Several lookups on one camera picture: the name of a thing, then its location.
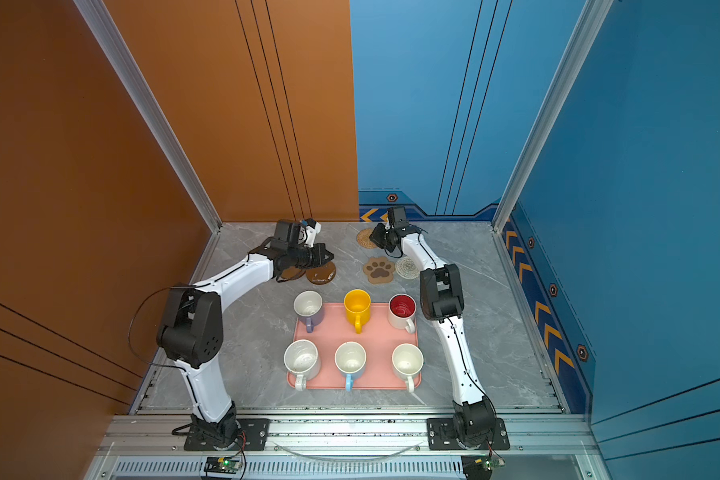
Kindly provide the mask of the woven rattan round coaster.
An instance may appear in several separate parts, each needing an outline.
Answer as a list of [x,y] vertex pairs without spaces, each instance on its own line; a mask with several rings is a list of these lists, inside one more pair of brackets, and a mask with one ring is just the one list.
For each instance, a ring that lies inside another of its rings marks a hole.
[[365,249],[376,249],[377,245],[371,239],[372,233],[373,230],[371,228],[366,228],[359,231],[356,235],[357,243]]

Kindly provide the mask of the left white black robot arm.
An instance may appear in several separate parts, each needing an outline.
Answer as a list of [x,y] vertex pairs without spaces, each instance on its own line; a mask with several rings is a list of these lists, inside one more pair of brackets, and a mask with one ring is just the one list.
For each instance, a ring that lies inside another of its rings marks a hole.
[[168,366],[181,373],[192,400],[190,423],[173,431],[186,437],[185,450],[229,450],[242,436],[218,359],[223,312],[250,290],[279,280],[289,268],[309,270],[331,262],[334,254],[316,241],[320,231],[321,224],[312,218],[280,220],[274,234],[235,265],[197,283],[169,289],[156,342],[170,360]]

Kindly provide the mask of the matte brown wooden coaster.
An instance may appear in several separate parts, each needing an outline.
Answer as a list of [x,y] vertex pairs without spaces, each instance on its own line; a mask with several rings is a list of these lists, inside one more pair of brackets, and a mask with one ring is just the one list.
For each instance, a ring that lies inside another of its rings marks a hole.
[[302,268],[290,267],[284,270],[278,277],[278,282],[289,282],[302,278],[306,271]]

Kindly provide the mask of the glossy dark wooden coaster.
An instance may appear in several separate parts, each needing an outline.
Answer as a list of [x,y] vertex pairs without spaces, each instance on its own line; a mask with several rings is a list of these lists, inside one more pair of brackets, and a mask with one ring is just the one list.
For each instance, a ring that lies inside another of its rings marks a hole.
[[305,273],[307,280],[314,285],[325,285],[332,282],[336,276],[337,268],[333,261],[320,267],[308,269]]

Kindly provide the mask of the cork paw print coaster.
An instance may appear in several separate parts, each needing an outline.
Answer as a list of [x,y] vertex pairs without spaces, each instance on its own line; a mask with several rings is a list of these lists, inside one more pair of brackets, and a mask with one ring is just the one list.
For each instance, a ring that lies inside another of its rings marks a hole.
[[388,284],[394,280],[395,264],[386,257],[370,258],[362,267],[372,285]]

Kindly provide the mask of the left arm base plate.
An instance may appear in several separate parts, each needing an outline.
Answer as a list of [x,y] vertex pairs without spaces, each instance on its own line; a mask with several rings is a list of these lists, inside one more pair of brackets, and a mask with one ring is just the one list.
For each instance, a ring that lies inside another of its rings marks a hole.
[[209,423],[196,416],[187,425],[185,451],[263,451],[269,435],[267,418],[227,419]]

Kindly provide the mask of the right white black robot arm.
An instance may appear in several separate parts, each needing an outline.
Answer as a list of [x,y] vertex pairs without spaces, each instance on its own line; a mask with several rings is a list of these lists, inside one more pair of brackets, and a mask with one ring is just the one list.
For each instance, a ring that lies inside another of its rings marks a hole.
[[374,227],[370,240],[387,252],[398,249],[419,270],[419,305],[438,334],[451,376],[456,436],[463,447],[478,448],[492,437],[497,413],[478,380],[470,354],[458,266],[434,253],[423,237],[423,230],[408,221],[402,206],[387,210],[387,220]]

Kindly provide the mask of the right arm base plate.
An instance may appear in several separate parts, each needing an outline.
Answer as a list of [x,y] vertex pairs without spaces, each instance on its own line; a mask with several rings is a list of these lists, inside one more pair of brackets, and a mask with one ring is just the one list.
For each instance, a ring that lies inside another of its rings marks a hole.
[[496,418],[492,427],[480,431],[473,426],[456,425],[453,417],[432,417],[426,420],[428,448],[445,450],[494,450],[511,448],[509,434],[502,418]]

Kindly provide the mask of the white rainbow stitched coaster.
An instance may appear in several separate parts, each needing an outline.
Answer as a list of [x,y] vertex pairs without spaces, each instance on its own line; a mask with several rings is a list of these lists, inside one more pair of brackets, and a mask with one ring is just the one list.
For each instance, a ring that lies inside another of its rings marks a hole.
[[414,260],[408,256],[404,256],[395,263],[396,274],[405,280],[416,280],[420,275],[420,270],[416,266]]

